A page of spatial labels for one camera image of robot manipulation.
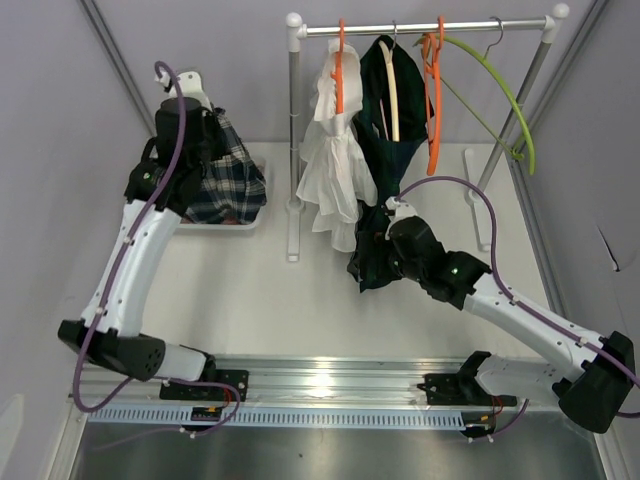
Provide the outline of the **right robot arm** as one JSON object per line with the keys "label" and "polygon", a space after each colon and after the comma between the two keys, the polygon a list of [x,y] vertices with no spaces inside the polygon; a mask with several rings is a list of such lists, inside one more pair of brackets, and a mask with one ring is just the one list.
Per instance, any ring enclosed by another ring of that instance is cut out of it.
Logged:
{"label": "right robot arm", "polygon": [[624,334],[603,336],[539,306],[500,283],[494,270],[463,251],[447,251],[412,209],[396,212],[386,232],[390,264],[436,301],[499,327],[539,355],[509,360],[472,354],[458,373],[458,395],[479,403],[489,395],[557,405],[578,426],[604,434],[631,392],[634,346]]}

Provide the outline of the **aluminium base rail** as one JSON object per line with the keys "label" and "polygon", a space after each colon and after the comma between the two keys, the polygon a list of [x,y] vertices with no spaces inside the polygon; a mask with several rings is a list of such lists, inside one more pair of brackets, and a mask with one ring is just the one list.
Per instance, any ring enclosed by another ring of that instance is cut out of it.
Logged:
{"label": "aluminium base rail", "polygon": [[410,409],[427,373],[453,373],[461,358],[367,359],[219,355],[220,369],[249,372],[245,407]]}

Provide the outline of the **navy white plaid skirt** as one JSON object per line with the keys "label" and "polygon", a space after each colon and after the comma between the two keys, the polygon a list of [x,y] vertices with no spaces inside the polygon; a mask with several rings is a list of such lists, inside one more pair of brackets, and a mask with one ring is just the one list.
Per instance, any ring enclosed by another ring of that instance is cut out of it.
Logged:
{"label": "navy white plaid skirt", "polygon": [[249,225],[267,203],[266,179],[226,116],[214,107],[226,150],[205,168],[201,188],[183,220],[191,224]]}

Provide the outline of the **cream hanger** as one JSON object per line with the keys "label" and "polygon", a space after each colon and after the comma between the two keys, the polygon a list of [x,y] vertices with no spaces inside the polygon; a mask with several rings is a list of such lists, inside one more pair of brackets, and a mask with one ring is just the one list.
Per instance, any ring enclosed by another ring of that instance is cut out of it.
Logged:
{"label": "cream hanger", "polygon": [[394,142],[400,141],[400,122],[399,122],[399,105],[398,105],[398,93],[397,83],[395,76],[395,69],[393,64],[393,54],[397,45],[397,24],[393,22],[393,40],[391,47],[384,41],[379,42],[379,47],[383,54],[385,63],[388,91],[389,91],[389,105],[391,113],[391,138]]}

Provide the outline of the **white plastic basket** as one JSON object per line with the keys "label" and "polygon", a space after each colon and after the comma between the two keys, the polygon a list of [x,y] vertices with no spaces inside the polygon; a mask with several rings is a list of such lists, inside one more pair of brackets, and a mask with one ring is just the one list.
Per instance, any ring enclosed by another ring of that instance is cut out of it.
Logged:
{"label": "white plastic basket", "polygon": [[[267,199],[271,198],[273,192],[273,172],[270,162],[262,155],[254,158],[258,170],[266,180]],[[229,234],[240,236],[251,236],[256,228],[261,224],[266,215],[267,206],[260,208],[255,220],[249,224],[195,224],[181,222],[176,229],[177,234]]]}

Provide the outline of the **white ruffled dress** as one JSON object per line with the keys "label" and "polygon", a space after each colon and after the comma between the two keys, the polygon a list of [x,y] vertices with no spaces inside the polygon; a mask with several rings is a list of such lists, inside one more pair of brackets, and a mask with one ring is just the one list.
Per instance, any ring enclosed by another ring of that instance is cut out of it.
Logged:
{"label": "white ruffled dress", "polygon": [[332,248],[350,253],[356,249],[360,205],[374,206],[378,192],[352,128],[352,120],[363,108],[363,86],[360,57],[347,43],[343,53],[344,112],[335,113],[331,74],[338,46],[337,38],[328,42],[316,82],[314,116],[299,150],[306,166],[296,195],[318,207],[312,231],[330,233]]}

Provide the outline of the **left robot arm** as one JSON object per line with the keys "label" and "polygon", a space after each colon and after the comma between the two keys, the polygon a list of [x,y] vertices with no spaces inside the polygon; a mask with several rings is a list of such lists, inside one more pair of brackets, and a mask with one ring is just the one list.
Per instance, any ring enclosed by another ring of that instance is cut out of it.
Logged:
{"label": "left robot arm", "polygon": [[209,398],[217,387],[213,355],[146,335],[142,324],[168,242],[195,202],[207,167],[226,153],[226,136],[213,107],[192,97],[163,101],[155,125],[155,136],[129,175],[122,223],[96,292],[81,317],[62,321],[58,330],[78,356],[75,399],[86,364],[127,381],[181,383],[197,400]]}

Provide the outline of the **white clothes rack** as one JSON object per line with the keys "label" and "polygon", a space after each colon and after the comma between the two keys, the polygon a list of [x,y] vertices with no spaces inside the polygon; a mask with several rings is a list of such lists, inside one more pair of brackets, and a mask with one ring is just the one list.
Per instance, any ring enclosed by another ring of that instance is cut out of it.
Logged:
{"label": "white clothes rack", "polygon": [[569,6],[565,3],[558,3],[554,6],[549,15],[540,18],[511,19],[483,21],[463,21],[463,22],[431,22],[397,24],[395,22],[386,25],[362,25],[345,26],[340,22],[333,27],[312,27],[304,23],[302,17],[291,12],[286,17],[287,46],[288,46],[288,70],[289,70],[289,172],[290,172],[290,198],[287,202],[288,233],[287,233],[287,260],[295,263],[300,260],[301,255],[301,219],[305,209],[305,203],[300,200],[296,191],[302,175],[301,158],[299,147],[302,138],[301,129],[301,42],[308,38],[337,36],[343,41],[347,36],[374,36],[391,34],[395,37],[399,35],[414,35],[436,33],[445,41],[459,45],[449,34],[451,32],[483,32],[483,31],[529,31],[539,30],[541,38],[534,57],[529,65],[525,78],[516,96],[508,96],[511,104],[511,111],[507,115],[500,132],[500,138],[509,136],[516,125],[520,126],[521,136],[527,148],[527,159],[529,169],[535,166],[535,153],[531,129],[529,128],[522,109],[526,99],[534,85],[534,82],[544,64],[549,50],[554,43],[563,21],[568,18]]}

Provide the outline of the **empty orange hanger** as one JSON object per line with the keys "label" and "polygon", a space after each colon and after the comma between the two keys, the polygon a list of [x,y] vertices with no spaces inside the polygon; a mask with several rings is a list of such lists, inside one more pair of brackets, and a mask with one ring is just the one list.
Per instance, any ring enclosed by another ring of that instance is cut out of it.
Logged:
{"label": "empty orange hanger", "polygon": [[434,176],[437,170],[442,130],[442,81],[440,53],[444,41],[444,17],[438,17],[435,33],[427,33],[422,40],[422,62],[426,106],[428,164],[426,174]]}

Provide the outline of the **lime green hanger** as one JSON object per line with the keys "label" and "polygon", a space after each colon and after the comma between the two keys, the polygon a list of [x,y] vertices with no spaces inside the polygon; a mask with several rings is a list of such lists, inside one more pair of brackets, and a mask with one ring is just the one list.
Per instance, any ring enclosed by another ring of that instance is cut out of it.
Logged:
{"label": "lime green hanger", "polygon": [[413,47],[419,46],[421,49],[423,65],[426,66],[427,72],[432,73],[434,65],[425,60],[425,54],[429,53],[432,49],[436,49],[443,42],[454,45],[471,56],[485,69],[485,71],[499,86],[503,95],[511,106],[511,112],[515,115],[521,128],[521,134],[518,137],[518,141],[511,146],[506,143],[505,134],[497,134],[495,131],[493,131],[488,126],[488,124],[479,116],[479,114],[468,104],[466,100],[464,100],[457,92],[452,91],[452,93],[476,118],[476,120],[483,126],[483,128],[499,143],[499,145],[506,148],[507,152],[513,159],[515,159],[516,161],[522,161],[525,157],[527,157],[528,172],[530,175],[534,175],[537,167],[537,156],[533,136],[529,128],[529,124],[523,114],[522,107],[518,103],[516,96],[507,84],[506,80],[485,56],[481,55],[477,50],[475,50],[472,46],[465,43],[464,41],[445,34],[444,31],[429,34],[423,33],[413,43]]}

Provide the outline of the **orange hanger with dress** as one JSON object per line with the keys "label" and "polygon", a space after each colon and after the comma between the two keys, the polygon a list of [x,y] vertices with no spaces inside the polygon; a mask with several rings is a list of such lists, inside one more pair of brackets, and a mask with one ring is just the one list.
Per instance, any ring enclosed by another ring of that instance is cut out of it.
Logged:
{"label": "orange hanger with dress", "polygon": [[335,82],[335,113],[344,112],[344,80],[343,80],[343,53],[345,46],[345,21],[339,20],[339,46],[334,57],[334,71],[331,74]]}

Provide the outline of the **dark green plaid skirt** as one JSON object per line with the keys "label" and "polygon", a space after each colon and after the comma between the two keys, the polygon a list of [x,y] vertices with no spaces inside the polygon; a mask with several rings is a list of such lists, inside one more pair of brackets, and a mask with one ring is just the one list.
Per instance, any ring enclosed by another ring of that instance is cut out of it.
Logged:
{"label": "dark green plaid skirt", "polygon": [[[398,101],[399,139],[392,137],[392,117],[383,48],[392,54]],[[424,80],[411,56],[388,35],[381,35],[360,61],[363,108],[353,120],[356,137],[378,192],[373,206],[364,203],[356,227],[356,250],[347,271],[359,290],[379,289],[398,279],[389,267],[385,233],[389,217],[383,206],[400,192],[400,183],[417,149],[426,141]]]}

